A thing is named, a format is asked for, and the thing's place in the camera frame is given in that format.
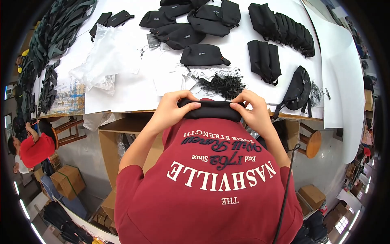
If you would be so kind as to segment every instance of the black bag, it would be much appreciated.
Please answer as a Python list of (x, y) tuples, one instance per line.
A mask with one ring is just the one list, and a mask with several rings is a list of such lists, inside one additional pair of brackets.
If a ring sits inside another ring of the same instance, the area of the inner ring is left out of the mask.
[(162, 38), (158, 38), (158, 41), (167, 43), (173, 50), (179, 50), (192, 44), (198, 44), (205, 37), (206, 34), (196, 32), (191, 25), (187, 25)]
[(174, 5), (168, 5), (168, 6), (162, 6), (159, 8), (159, 11), (165, 12), (167, 14), (167, 17), (177, 17), (182, 14), (190, 12), (192, 9), (191, 4), (174, 4)]
[(196, 11), (192, 10), (187, 16), (188, 22), (192, 25), (195, 31), (220, 37), (224, 37), (230, 33), (230, 29), (232, 27), (227, 27), (219, 21), (195, 18), (195, 13)]
[(239, 26), (241, 12), (238, 4), (229, 0), (222, 0), (221, 3), (222, 22), (228, 26)]
[(304, 67), (299, 66), (292, 76), (291, 83), (284, 95), (283, 101), (276, 106), (275, 113), (272, 119), (276, 119), (279, 116), (280, 110), (286, 106), (291, 110), (298, 110), (305, 112), (306, 106), (308, 106), (309, 118), (312, 117), (312, 104), (309, 98), (311, 92), (311, 81), (309, 74)]
[(182, 99), (177, 103), (179, 108), (183, 107), (189, 103), (201, 103), (200, 108), (191, 110), (184, 118), (186, 119), (203, 119), (203, 118), (218, 118), (218, 119), (228, 119), (234, 122), (240, 122), (241, 115), (239, 112), (235, 111), (230, 107), (230, 102), (225, 101), (209, 101), (209, 100), (200, 100), (192, 101), (187, 98)]
[(164, 36), (168, 35), (171, 32), (174, 32), (175, 30), (178, 30), (180, 28), (183, 28), (185, 26), (188, 26), (190, 24), (187, 23), (175, 23), (170, 25), (164, 25), (156, 29), (150, 29), (150, 32), (153, 33), (157, 39), (163, 38)]
[(222, 56), (219, 47), (210, 44), (186, 46), (183, 50), (180, 63), (186, 66), (230, 65), (229, 60)]
[(129, 14), (126, 10), (122, 10), (116, 15), (111, 16), (107, 20), (107, 26), (106, 27), (117, 27), (118, 25), (126, 22), (128, 19), (134, 18), (134, 15)]
[(158, 28), (164, 25), (176, 23), (175, 17), (167, 17), (165, 12), (161, 11), (149, 11), (140, 22), (141, 27)]
[(95, 25), (92, 27), (92, 29), (89, 31), (89, 34), (91, 35), (91, 40), (94, 42), (94, 37), (96, 35), (96, 24), (101, 24), (102, 26), (107, 26), (107, 20), (108, 18), (112, 15), (112, 12), (108, 13), (102, 13), (101, 16), (98, 18), (97, 22)]

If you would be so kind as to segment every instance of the person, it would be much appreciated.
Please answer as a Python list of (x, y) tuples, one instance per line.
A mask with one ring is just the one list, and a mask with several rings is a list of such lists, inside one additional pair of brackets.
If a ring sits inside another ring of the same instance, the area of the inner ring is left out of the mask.
[[(166, 93), (125, 152), (116, 179), (115, 225), (127, 243), (272, 243), (290, 159), (265, 100), (244, 90), (230, 103), (266, 141), (265, 150), (241, 123), (182, 119), (201, 104), (190, 91)], [(237, 104), (246, 101), (253, 110)], [(164, 151), (144, 175), (157, 135)], [(291, 176), (276, 243), (291, 243), (303, 224)]]
[(26, 168), (34, 168), (43, 160), (51, 156), (56, 148), (56, 138), (52, 131), (50, 121), (59, 118), (41, 119), (38, 121), (38, 127), (41, 136), (31, 128), (30, 123), (26, 123), (27, 139), (20, 142), (18, 138), (12, 136), (8, 139), (8, 148), (10, 152), (23, 162)]

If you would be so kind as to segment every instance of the wooden stool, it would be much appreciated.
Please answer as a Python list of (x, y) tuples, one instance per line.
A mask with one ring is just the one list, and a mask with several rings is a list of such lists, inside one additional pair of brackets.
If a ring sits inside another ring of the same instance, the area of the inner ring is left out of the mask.
[(301, 133), (300, 141), (306, 144), (306, 150), (298, 148), (298, 152), (305, 154), (308, 158), (314, 158), (319, 148), (321, 147), (321, 132), (313, 130), (309, 126), (300, 123), (300, 125), (311, 133), (310, 137), (307, 137)]
[[(54, 136), (55, 136), (55, 142), (56, 142), (56, 150), (58, 149), (58, 147), (60, 146), (63, 146), (63, 145), (66, 145), (68, 143), (71, 143), (71, 142), (74, 142), (74, 141), (78, 141), (78, 140), (81, 140), (83, 138), (86, 138), (87, 135), (83, 135), (83, 136), (78, 136), (78, 128), (77, 128), (77, 125), (80, 124), (80, 123), (83, 123), (84, 120), (79, 120), (79, 121), (75, 121), (75, 120), (71, 120), (69, 122), (66, 122), (65, 124), (63, 125), (60, 125), (56, 128), (51, 128), (53, 133), (54, 133)], [(71, 128), (72, 127), (75, 127), (76, 128), (76, 134), (75, 135), (72, 135), (72, 131), (71, 131)], [(68, 130), (69, 129), (69, 135), (70, 136), (67, 136), (65, 138), (62, 138), (62, 139), (59, 139), (58, 140), (58, 133), (61, 133), (65, 130)]]

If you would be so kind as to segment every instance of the red shirt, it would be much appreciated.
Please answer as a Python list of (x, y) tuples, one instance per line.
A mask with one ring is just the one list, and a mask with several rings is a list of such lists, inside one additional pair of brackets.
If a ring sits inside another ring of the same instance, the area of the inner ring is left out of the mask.
[(27, 168), (33, 168), (52, 155), (54, 151), (53, 139), (45, 133), (42, 133), (35, 143), (32, 135), (22, 141), (19, 156)]
[[(131, 165), (117, 177), (122, 244), (272, 243), (289, 168), (280, 169), (242, 124), (184, 119), (164, 131), (163, 144), (145, 176)], [(291, 177), (277, 243), (290, 243), (302, 224)]]

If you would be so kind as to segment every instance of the black pouch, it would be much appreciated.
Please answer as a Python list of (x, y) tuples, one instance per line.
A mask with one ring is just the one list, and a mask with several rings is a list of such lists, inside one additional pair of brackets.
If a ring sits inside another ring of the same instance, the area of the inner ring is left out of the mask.
[(94, 38), (95, 38), (95, 35), (96, 35), (96, 24), (101, 24), (102, 26), (106, 26), (107, 25), (107, 20), (108, 18), (112, 15), (112, 12), (108, 12), (108, 13), (102, 13), (101, 16), (98, 18), (97, 22), (95, 23), (95, 25), (92, 27), (92, 29), (89, 31), (89, 34), (91, 35), (91, 40), (92, 42), (94, 42)]
[(241, 12), (238, 4), (229, 0), (222, 0), (221, 3), (222, 22), (226, 25), (239, 26)]
[(122, 10), (119, 13), (111, 16), (107, 20), (107, 26), (106, 27), (117, 27), (118, 25), (124, 23), (128, 19), (134, 18), (134, 15), (129, 14), (126, 10)]
[(187, 25), (158, 40), (167, 43), (173, 50), (179, 50), (192, 44), (198, 44), (205, 37), (206, 34), (196, 32), (191, 25)]
[(190, 4), (191, 0), (161, 0), (160, 6), (169, 6), (174, 4)]
[(168, 6), (162, 6), (158, 9), (159, 11), (163, 11), (167, 14), (167, 17), (177, 17), (182, 14), (186, 14), (192, 10), (191, 4), (174, 4), (174, 5), (168, 5)]
[(223, 25), (222, 22), (195, 18), (194, 13), (195, 10), (191, 11), (187, 19), (195, 31), (220, 37), (224, 37), (230, 33), (231, 28)]
[(188, 26), (190, 24), (187, 23), (175, 23), (170, 25), (164, 25), (156, 29), (150, 29), (150, 33), (154, 34), (157, 39), (163, 38), (164, 36), (168, 35), (171, 32), (174, 32), (175, 30), (178, 30), (180, 28), (183, 28), (185, 26)]
[(234, 122), (241, 121), (241, 115), (230, 107), (230, 102), (208, 100), (192, 101), (184, 98), (177, 103), (177, 106), (181, 108), (189, 103), (201, 103), (201, 106), (198, 109), (186, 113), (186, 115), (184, 115), (184, 118), (186, 119), (217, 118), (228, 119)]
[(174, 23), (176, 23), (176, 18), (173, 16), (170, 18), (167, 17), (165, 12), (149, 11), (146, 12), (145, 16), (142, 18), (140, 26), (147, 28), (159, 28), (161, 26)]
[(269, 67), (271, 69), (271, 82), (273, 85), (278, 84), (278, 77), (282, 74), (280, 71), (278, 46), (268, 44), (269, 50)]
[(250, 41), (248, 42), (248, 51), (251, 71), (260, 75), (264, 82), (271, 84), (268, 44), (264, 41)]
[(299, 66), (292, 76), (289, 88), (284, 95), (283, 101), (276, 106), (275, 113), (272, 119), (276, 119), (279, 116), (280, 110), (286, 106), (291, 110), (298, 110), (305, 112), (306, 106), (308, 106), (309, 118), (312, 117), (311, 100), (309, 98), (311, 92), (311, 81), (309, 74), (304, 67)]
[(221, 21), (222, 10), (221, 7), (205, 4), (195, 12), (195, 17), (205, 20)]
[(219, 47), (210, 44), (186, 46), (181, 55), (180, 63), (186, 66), (230, 65), (229, 60), (222, 56)]

